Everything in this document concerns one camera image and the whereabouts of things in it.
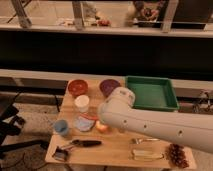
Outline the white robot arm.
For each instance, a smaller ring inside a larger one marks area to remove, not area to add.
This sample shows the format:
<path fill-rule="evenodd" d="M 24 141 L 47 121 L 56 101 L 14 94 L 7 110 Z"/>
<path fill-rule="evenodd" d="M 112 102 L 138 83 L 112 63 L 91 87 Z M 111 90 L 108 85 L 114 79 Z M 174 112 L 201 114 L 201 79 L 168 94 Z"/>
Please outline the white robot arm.
<path fill-rule="evenodd" d="M 213 154 L 213 116 L 204 114 L 139 110 L 135 94 L 125 87 L 113 90 L 98 107 L 106 125 L 141 133 Z"/>

